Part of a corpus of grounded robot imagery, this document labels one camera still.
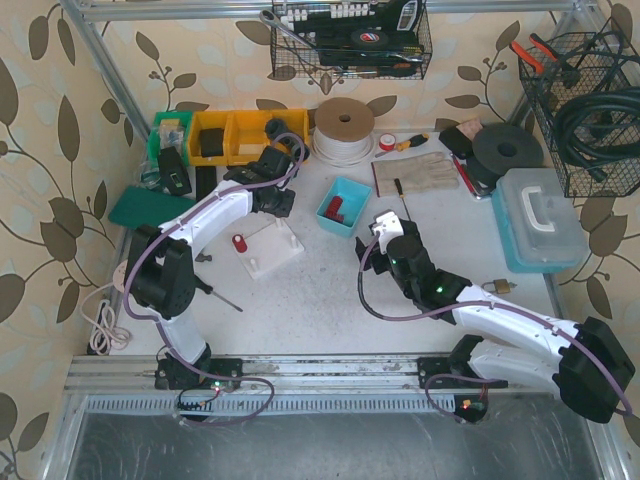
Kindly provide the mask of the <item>red spring long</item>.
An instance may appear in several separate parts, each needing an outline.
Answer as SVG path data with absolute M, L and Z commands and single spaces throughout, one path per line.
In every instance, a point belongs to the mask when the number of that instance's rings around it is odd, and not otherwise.
M 340 196 L 334 196 L 329 202 L 327 209 L 325 211 L 325 216 L 327 218 L 334 218 L 339 215 L 339 209 L 343 203 L 343 199 Z
M 326 218 L 329 219 L 329 220 L 332 220 L 334 222 L 337 222 L 339 224 L 343 224 L 344 223 L 344 216 L 341 215 L 341 214 L 327 215 Z

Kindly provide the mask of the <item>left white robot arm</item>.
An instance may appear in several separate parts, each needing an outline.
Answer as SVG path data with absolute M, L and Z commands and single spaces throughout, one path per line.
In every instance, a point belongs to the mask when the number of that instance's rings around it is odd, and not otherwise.
M 305 143 L 291 132 L 278 134 L 259 160 L 230 170 L 223 181 L 192 208 L 159 227 L 134 231 L 124 277 L 123 308 L 133 319 L 152 322 L 169 359 L 186 374 L 182 386 L 203 379 L 234 382 L 210 369 L 211 353 L 193 318 L 194 263 L 205 246 L 251 213 L 286 218 L 295 192 L 287 188 L 305 160 Z

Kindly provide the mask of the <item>black handled hammer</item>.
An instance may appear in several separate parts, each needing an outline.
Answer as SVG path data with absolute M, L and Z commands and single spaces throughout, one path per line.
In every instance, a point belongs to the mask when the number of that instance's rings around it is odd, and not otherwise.
M 212 261 L 212 256 L 204 253 L 198 254 L 195 258 L 196 263 L 211 262 L 211 261 Z

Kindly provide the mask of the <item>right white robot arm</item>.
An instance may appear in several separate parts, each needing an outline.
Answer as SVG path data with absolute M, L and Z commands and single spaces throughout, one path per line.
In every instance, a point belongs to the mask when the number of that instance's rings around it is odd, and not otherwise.
M 516 385 L 560 399 L 574 413 L 605 424 L 614 415 L 629 417 L 625 391 L 635 367 L 612 329 L 602 320 L 554 318 L 502 300 L 469 279 L 437 268 L 417 225 L 393 211 L 370 226 L 372 239 L 358 240 L 358 297 L 373 317 L 390 321 L 366 300 L 364 272 L 388 273 L 417 308 L 415 319 L 438 319 L 466 330 L 449 356 L 450 372 L 424 382 Z

